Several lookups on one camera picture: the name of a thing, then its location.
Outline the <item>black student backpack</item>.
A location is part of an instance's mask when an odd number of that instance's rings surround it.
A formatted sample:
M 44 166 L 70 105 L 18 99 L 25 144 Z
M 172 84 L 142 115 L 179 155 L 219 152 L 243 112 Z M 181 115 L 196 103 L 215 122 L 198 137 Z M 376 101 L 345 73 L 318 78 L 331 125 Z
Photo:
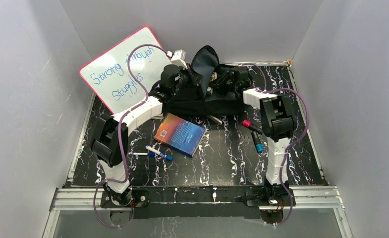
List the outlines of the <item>black student backpack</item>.
M 222 96 L 213 92 L 211 96 L 206 96 L 210 78 L 219 64 L 222 63 L 215 49 L 209 45 L 202 47 L 192 62 L 187 63 L 187 66 L 191 65 L 196 72 L 203 75 L 201 85 L 188 89 L 187 97 L 178 97 L 169 103 L 164 111 L 186 116 L 228 116 L 244 111 L 246 105 L 232 93 Z

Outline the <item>blue orange paperback book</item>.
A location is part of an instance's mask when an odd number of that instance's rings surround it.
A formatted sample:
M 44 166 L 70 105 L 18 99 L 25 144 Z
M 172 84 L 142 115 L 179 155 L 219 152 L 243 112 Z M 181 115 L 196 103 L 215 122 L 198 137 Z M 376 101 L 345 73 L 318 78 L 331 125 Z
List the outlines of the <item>blue orange paperback book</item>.
M 193 157 L 205 133 L 205 128 L 168 113 L 159 125 L 154 139 L 186 156 Z

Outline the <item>green comic paperback book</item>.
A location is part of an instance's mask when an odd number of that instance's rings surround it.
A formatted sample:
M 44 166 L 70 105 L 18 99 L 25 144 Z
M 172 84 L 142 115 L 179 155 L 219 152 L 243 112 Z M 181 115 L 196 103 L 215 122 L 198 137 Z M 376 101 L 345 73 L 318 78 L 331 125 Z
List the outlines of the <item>green comic paperback book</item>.
M 211 96 L 212 93 L 213 93 L 213 81 L 217 79 L 217 74 L 216 73 L 213 73 L 211 78 L 210 78 L 210 81 L 209 81 L 209 85 L 207 87 L 207 90 L 206 90 L 206 96 Z

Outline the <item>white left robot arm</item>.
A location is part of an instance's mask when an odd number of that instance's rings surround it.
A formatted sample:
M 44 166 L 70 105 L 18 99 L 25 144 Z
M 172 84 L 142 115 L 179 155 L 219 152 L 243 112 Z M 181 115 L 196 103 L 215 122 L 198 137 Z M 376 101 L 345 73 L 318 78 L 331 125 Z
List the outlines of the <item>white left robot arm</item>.
M 166 65 L 160 80 L 143 100 L 115 117 L 99 117 L 89 145 L 105 173 L 103 183 L 114 192 L 113 200 L 119 206 L 127 206 L 132 200 L 126 159 L 128 136 L 152 117 L 160 115 L 178 97 L 187 97 L 188 89 L 200 86 L 203 78 L 191 65 L 186 69 Z

